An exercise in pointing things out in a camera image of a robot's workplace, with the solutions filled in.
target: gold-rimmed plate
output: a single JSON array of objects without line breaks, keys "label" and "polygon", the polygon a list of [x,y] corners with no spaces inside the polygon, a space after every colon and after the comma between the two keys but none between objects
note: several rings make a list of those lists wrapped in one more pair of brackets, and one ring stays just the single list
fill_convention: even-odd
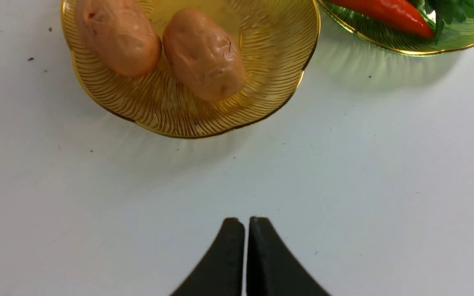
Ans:
[{"label": "gold-rimmed plate", "polygon": [[[388,26],[360,13],[330,4],[325,0],[317,0],[327,12],[343,28],[359,36],[361,39],[388,51],[406,56],[434,56],[436,54],[462,51],[474,47],[474,19],[462,24],[453,22],[442,30],[440,41],[435,43],[410,34],[388,28]],[[423,12],[423,1],[418,5]],[[434,28],[435,13],[425,15],[425,20]]]},{"label": "gold-rimmed plate", "polygon": [[114,73],[82,46],[76,1],[62,0],[62,27],[82,88],[114,114],[171,137],[222,134],[280,109],[299,86],[321,28],[314,0],[137,0],[160,37],[175,12],[195,7],[239,40],[246,86],[229,99],[206,102],[177,82],[164,55],[146,77]]}]

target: white table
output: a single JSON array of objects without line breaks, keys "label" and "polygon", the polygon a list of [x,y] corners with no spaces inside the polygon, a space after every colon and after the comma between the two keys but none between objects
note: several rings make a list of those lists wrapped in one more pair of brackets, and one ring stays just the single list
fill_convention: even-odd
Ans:
[{"label": "white table", "polygon": [[335,296],[474,296],[474,49],[407,58],[323,19],[282,110],[187,141],[84,94],[59,0],[0,0],[0,296],[166,295],[252,215]]}]

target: yellow glass plate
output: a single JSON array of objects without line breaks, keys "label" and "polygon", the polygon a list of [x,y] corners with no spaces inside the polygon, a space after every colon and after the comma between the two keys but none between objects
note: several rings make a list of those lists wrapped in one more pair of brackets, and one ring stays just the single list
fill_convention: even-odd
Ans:
[{"label": "yellow glass plate", "polygon": [[81,45],[76,1],[62,0],[61,13],[82,88],[114,114],[171,137],[218,135],[272,115],[299,86],[321,29],[314,0],[137,0],[160,37],[175,12],[196,7],[239,40],[246,86],[229,99],[206,102],[177,82],[164,54],[157,71],[146,77],[114,73]]},{"label": "yellow glass plate", "polygon": [[[440,42],[436,44],[433,41],[388,28],[374,19],[332,5],[326,0],[318,0],[318,3],[328,15],[349,32],[383,49],[405,56],[434,56],[474,47],[474,19],[467,19],[462,24],[453,22],[453,24],[446,25],[442,30]],[[418,6],[420,12],[425,12],[423,4],[423,0],[420,0]],[[434,28],[435,13],[431,13],[429,16],[425,13],[423,15],[424,19]]]}]

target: red pepper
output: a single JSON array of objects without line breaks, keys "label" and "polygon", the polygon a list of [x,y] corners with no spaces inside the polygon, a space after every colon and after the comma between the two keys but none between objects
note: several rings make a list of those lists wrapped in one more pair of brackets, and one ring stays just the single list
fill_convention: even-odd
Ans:
[{"label": "red pepper", "polygon": [[330,0],[332,4],[361,13],[372,19],[427,39],[435,33],[423,19],[420,12],[407,0]]}]

